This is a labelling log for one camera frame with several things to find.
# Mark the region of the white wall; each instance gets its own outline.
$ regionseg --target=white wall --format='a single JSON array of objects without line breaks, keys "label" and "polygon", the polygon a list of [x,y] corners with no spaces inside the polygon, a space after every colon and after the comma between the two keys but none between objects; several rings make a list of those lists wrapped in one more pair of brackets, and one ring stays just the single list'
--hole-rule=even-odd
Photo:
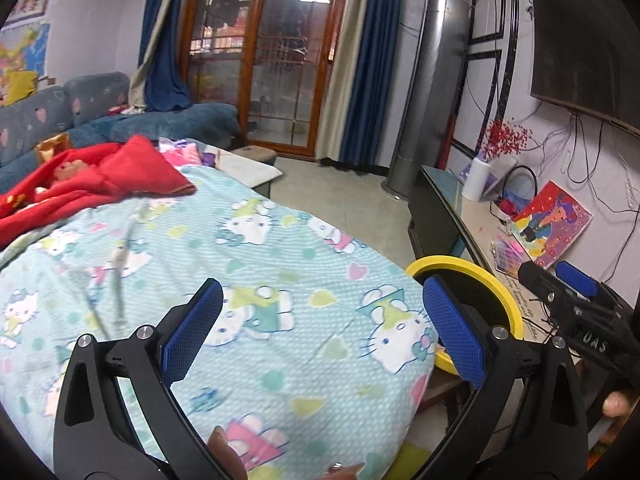
[{"label": "white wall", "polygon": [[145,0],[50,0],[47,75],[57,84],[92,73],[135,70]]},{"label": "white wall", "polygon": [[[498,48],[506,52],[509,37],[510,22],[510,0],[507,0],[506,7],[506,33],[503,40],[497,41]],[[532,75],[532,46],[534,27],[530,16],[526,12],[529,0],[520,0],[520,21],[518,33],[518,49],[516,54],[516,66],[513,74],[513,85],[511,87],[505,118],[519,120],[532,113],[538,101],[530,97],[530,84]],[[476,14],[476,24],[480,29],[487,32],[494,30],[493,0],[480,0],[478,12]],[[474,50],[491,50],[493,42],[474,47]],[[472,89],[474,97],[484,107],[487,102],[488,89],[491,84],[492,69],[483,68],[484,62],[473,62],[470,64],[468,83]],[[500,68],[500,85],[502,85],[502,74],[504,71],[504,59]],[[589,153],[590,169],[593,168],[596,153],[598,150],[598,131],[600,121],[581,116],[586,134],[586,144]],[[569,120],[569,112],[561,107],[542,104],[540,110],[531,118],[523,122],[523,125],[531,128],[534,138],[539,142],[546,135],[558,128],[563,128]],[[456,124],[455,137],[468,145],[475,145],[478,138],[479,125],[482,121],[482,114],[473,104],[468,89],[463,95],[460,116]],[[542,187],[549,180],[567,190],[575,196],[585,208],[593,214],[593,221],[578,238],[576,243],[565,253],[564,259],[584,272],[597,279],[603,279],[610,275],[613,264],[618,257],[623,243],[628,237],[634,224],[635,213],[627,212],[614,214],[596,200],[587,182],[578,185],[573,184],[567,175],[566,167],[573,151],[573,136],[569,137],[564,145],[568,134],[555,137],[555,141],[549,142],[546,149],[546,160],[554,154],[558,154],[552,162],[546,166],[540,174],[539,182]],[[598,196],[603,199],[614,210],[627,209],[625,195],[625,168],[622,165],[619,153],[622,153],[630,167],[630,174],[635,185],[640,188],[640,139],[631,136],[619,129],[612,128],[608,124],[604,126],[602,137],[602,152],[598,166],[591,181]],[[520,162],[527,164],[537,173],[542,152],[523,153]],[[461,156],[456,150],[451,151],[448,166],[453,171],[459,171],[461,164],[468,164],[468,159]],[[582,180],[585,176],[584,148],[582,137],[578,136],[577,150],[574,164],[571,168],[571,175],[574,180]],[[636,192],[636,200],[640,200],[640,192]],[[640,222],[638,229],[626,247],[625,253],[620,260],[618,270],[609,282],[627,301],[634,304],[640,286],[640,265],[638,264],[638,253],[640,252]]]},{"label": "white wall", "polygon": [[[424,0],[403,0],[400,21],[405,25],[420,30]],[[404,104],[408,97],[409,84],[414,71],[414,62],[418,48],[418,33],[399,25],[396,58],[391,81],[391,90],[386,104],[385,123],[378,150],[376,164],[388,168],[396,147],[400,132],[400,123],[404,113]]]}]

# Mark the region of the blue gripper pad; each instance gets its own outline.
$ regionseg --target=blue gripper pad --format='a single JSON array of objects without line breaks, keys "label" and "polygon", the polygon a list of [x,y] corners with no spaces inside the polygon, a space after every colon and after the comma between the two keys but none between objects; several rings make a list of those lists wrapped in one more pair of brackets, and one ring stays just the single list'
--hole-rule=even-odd
[{"label": "blue gripper pad", "polygon": [[573,290],[580,292],[585,298],[595,298],[598,295],[596,280],[591,276],[587,276],[580,269],[576,269],[569,262],[558,262],[556,276]]},{"label": "blue gripper pad", "polygon": [[422,302],[460,377],[480,388],[486,375],[484,347],[460,314],[458,300],[439,276],[424,282]]},{"label": "blue gripper pad", "polygon": [[222,286],[209,278],[184,306],[182,319],[161,346],[160,373],[168,388],[187,375],[211,327],[222,311]]}]

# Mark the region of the blue curtain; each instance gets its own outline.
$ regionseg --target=blue curtain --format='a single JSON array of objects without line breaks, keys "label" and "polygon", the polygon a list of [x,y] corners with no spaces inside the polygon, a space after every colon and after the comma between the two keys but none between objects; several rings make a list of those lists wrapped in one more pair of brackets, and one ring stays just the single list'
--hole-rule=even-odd
[{"label": "blue curtain", "polygon": [[[142,21],[142,38],[138,65],[142,64],[151,31],[156,23],[162,0],[146,0]],[[172,0],[162,25],[158,47],[146,76],[145,101],[147,111],[168,112],[191,106],[191,94],[178,73],[176,44],[181,0]]]},{"label": "blue curtain", "polygon": [[402,0],[367,0],[340,162],[375,165],[398,36]]}]

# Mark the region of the blue sofa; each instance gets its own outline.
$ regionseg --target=blue sofa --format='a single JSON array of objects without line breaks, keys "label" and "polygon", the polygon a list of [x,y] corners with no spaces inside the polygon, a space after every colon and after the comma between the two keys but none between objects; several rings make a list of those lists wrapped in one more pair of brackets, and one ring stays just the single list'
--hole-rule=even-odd
[{"label": "blue sofa", "polygon": [[191,138],[228,148],[240,133],[238,110],[227,104],[196,104],[177,112],[106,116],[126,102],[129,78],[121,72],[71,79],[0,108],[0,193],[38,167],[33,147],[68,132],[75,148],[127,142],[134,134],[150,140]]}]

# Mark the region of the silver bolt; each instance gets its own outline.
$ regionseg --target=silver bolt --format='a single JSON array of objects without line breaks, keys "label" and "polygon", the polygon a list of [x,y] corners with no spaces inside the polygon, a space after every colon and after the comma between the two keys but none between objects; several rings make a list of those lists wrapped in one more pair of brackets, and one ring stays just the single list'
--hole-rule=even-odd
[{"label": "silver bolt", "polygon": [[554,344],[554,346],[556,348],[564,348],[566,346],[566,343],[564,342],[564,339],[562,339],[559,335],[555,335],[551,338],[551,342]]},{"label": "silver bolt", "polygon": [[91,335],[90,335],[90,334],[84,334],[84,335],[81,335],[81,336],[78,338],[78,346],[79,346],[80,348],[84,348],[85,346],[89,346],[89,343],[91,342],[91,339],[92,339],[92,338],[91,338]]},{"label": "silver bolt", "polygon": [[154,328],[149,325],[141,326],[136,330],[136,337],[138,339],[149,339],[154,332]]},{"label": "silver bolt", "polygon": [[504,341],[509,337],[508,330],[503,326],[494,326],[491,330],[491,333],[496,339],[499,339],[500,341]]}]

